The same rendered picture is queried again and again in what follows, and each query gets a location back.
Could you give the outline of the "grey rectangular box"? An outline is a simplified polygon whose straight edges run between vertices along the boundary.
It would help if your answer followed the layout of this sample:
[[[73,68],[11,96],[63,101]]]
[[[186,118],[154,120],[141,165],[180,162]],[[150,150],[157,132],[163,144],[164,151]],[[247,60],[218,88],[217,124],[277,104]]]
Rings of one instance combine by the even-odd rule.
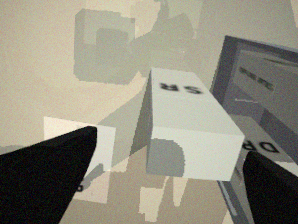
[[[298,64],[241,49],[233,83],[298,135]]]
[[[145,173],[229,181],[243,139],[196,73],[150,68]]]
[[[242,205],[243,213],[246,214],[249,224],[254,224],[249,202],[247,202],[245,183],[243,183],[245,177],[243,177],[242,167],[243,163],[245,163],[247,152],[261,153],[261,155],[269,157],[279,167],[286,168],[286,171],[291,172],[291,175],[297,175],[297,177],[298,165],[290,159],[290,156],[283,149],[278,147],[277,143],[269,136],[269,133],[263,131],[257,121],[251,119],[250,116],[230,115],[230,113],[227,113],[227,115],[230,116],[230,119],[234,121],[235,125],[241,129],[242,135],[245,136],[229,181],[231,186],[233,186],[234,192],[237,193],[239,204]]]

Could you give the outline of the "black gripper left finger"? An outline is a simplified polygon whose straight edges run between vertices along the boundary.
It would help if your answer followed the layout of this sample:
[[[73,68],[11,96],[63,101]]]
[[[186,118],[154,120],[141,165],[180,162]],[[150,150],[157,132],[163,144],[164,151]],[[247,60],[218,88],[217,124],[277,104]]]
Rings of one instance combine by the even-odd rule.
[[[97,147],[97,127],[0,156],[0,224],[60,224]]]

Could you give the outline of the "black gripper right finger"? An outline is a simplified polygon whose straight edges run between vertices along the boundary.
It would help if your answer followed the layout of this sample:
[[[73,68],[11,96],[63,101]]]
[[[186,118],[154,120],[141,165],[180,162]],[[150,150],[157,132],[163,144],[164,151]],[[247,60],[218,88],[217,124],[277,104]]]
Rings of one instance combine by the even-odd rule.
[[[297,175],[254,151],[242,171],[254,224],[298,224]]]

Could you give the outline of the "grey open bin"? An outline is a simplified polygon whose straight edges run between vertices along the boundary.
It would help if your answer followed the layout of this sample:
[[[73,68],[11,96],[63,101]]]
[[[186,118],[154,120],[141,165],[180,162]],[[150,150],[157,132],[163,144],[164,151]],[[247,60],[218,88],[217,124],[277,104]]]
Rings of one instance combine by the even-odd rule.
[[[235,69],[241,49],[265,53],[265,55],[279,57],[279,59],[293,61],[298,64],[298,49],[266,43],[266,41],[242,39],[225,35],[220,64],[217,69],[217,80],[214,85],[213,96],[222,105],[223,111],[230,115],[250,116],[257,121],[259,127],[269,133],[271,139],[277,143],[298,165],[298,135],[293,129],[287,128],[278,117],[270,113],[269,109],[251,99],[238,85],[233,83]],[[226,202],[231,220],[234,224],[249,224],[242,205],[239,204],[237,193],[234,192],[230,181],[217,181],[221,188],[223,200]]]

